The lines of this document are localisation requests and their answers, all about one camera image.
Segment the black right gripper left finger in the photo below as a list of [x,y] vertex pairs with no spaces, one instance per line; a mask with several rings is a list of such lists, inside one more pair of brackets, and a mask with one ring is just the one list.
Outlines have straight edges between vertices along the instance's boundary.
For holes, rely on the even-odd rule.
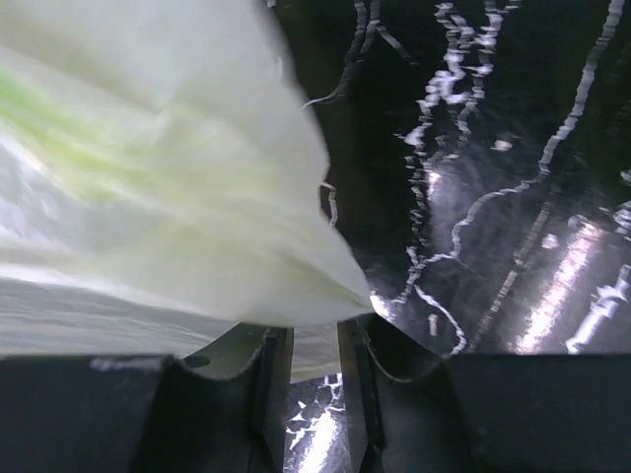
[[5,356],[5,472],[279,472],[294,335],[240,324],[184,358]]

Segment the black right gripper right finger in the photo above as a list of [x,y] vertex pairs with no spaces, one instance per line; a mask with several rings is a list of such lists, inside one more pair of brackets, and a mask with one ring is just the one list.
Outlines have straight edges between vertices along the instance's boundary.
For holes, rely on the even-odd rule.
[[442,358],[374,314],[337,327],[356,472],[626,472],[630,358]]

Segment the light green plastic bag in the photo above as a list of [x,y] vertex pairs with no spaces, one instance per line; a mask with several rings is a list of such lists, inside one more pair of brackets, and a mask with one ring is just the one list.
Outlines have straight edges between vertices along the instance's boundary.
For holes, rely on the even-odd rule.
[[1,5],[1,349],[186,357],[246,322],[340,369],[372,308],[260,1]]

